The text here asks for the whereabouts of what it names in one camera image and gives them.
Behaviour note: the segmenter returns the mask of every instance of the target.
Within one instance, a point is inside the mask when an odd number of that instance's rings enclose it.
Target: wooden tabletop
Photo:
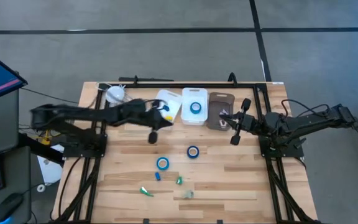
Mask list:
[[[267,83],[272,110],[283,113],[281,101],[287,98],[282,84]],[[168,89],[181,93],[181,89]],[[154,99],[159,89],[127,89],[133,98]],[[231,93],[236,99],[234,111],[239,111],[244,98],[252,100],[249,114],[257,117],[254,94],[246,88],[208,89],[208,92]],[[84,84],[80,106],[89,106],[97,94],[94,82]],[[81,128],[90,122],[77,121]],[[273,203],[265,159],[260,155],[257,136],[241,133],[238,146],[230,145],[234,131],[216,131],[206,126],[184,125],[180,115],[171,130],[160,130],[156,144],[147,143],[150,128],[125,124],[108,127],[108,147],[101,161],[94,201],[92,223],[275,223]],[[195,145],[200,149],[197,159],[189,159],[186,150]],[[165,156],[168,170],[155,180],[156,161]],[[75,158],[65,162],[58,189],[53,217],[57,217],[60,192]],[[311,218],[317,219],[305,168],[294,158],[283,158],[288,188],[299,206]],[[64,191],[62,210],[77,194],[83,159],[81,159]],[[183,185],[175,183],[183,177]],[[139,192],[145,187],[154,197]],[[194,191],[193,199],[183,198],[187,190]],[[283,218],[285,206],[281,194]],[[85,217],[88,194],[82,203],[81,218]]]

